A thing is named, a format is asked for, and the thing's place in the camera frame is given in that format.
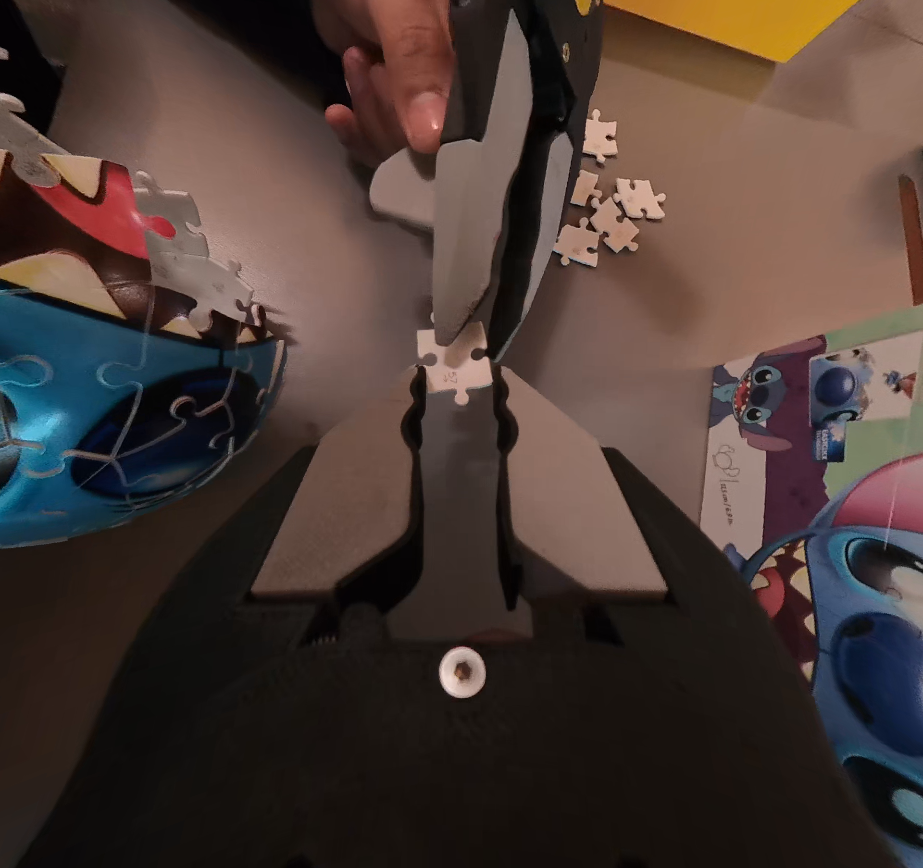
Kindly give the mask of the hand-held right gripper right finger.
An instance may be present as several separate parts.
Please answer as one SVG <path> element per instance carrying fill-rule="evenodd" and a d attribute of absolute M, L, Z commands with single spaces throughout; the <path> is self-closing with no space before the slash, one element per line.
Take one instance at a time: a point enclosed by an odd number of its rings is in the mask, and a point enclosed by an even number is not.
<path fill-rule="evenodd" d="M 494 367 L 493 394 L 507 607 L 662 602 L 663 574 L 599 442 L 507 367 Z"/>

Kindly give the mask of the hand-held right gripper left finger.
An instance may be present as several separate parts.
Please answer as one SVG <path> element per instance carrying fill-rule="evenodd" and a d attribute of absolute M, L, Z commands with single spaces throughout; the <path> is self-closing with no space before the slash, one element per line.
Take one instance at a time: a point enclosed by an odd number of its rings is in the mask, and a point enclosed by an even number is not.
<path fill-rule="evenodd" d="M 333 597 L 413 534 L 422 505 L 424 369 L 328 431 L 251 587 L 254 597 Z"/>

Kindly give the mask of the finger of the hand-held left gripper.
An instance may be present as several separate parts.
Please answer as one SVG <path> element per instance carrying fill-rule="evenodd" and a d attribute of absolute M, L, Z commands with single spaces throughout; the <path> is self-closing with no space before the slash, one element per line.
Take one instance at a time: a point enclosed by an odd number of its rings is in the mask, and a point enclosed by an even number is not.
<path fill-rule="evenodd" d="M 533 135 L 513 184 L 507 235 L 492 309 L 492 360 L 504 356 L 535 300 L 559 236 L 571 177 L 573 145 L 567 133 Z"/>
<path fill-rule="evenodd" d="M 445 144 L 436 156 L 432 299 L 439 346 L 453 343 L 489 287 L 532 107 L 528 43 L 510 11 L 484 137 Z"/>

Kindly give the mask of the blue cartoon puzzle ball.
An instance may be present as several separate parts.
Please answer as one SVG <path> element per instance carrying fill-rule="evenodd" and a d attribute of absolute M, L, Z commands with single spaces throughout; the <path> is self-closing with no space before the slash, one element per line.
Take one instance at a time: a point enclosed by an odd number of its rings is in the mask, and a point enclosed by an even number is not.
<path fill-rule="evenodd" d="M 286 361 L 189 193 L 66 153 L 25 111 L 2 94 L 4 550 L 206 485 L 257 434 Z"/>

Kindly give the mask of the cartoon printed puzzle box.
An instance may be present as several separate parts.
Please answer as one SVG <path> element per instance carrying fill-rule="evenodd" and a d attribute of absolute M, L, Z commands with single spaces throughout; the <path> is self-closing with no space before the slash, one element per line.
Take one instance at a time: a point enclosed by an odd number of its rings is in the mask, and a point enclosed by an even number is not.
<path fill-rule="evenodd" d="M 921 330 L 917 306 L 715 366 L 699 514 L 905 866 L 922 864 Z"/>

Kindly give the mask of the person's left hand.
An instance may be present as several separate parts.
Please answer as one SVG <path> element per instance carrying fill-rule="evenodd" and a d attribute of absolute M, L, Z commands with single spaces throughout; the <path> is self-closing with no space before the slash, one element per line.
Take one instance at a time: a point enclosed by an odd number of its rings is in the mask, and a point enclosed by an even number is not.
<path fill-rule="evenodd" d="M 359 164 L 440 146 L 454 51 L 449 0 L 311 0 L 317 32 L 340 55 L 350 105 L 326 121 Z"/>

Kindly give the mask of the brown wooden strip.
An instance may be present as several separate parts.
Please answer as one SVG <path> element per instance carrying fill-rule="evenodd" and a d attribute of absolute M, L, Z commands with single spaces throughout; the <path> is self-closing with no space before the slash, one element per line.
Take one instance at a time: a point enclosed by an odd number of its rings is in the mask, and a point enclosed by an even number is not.
<path fill-rule="evenodd" d="M 922 221 L 917 186 L 907 174 L 898 177 L 898 193 L 906 243 L 906 260 L 914 306 L 922 305 Z"/>

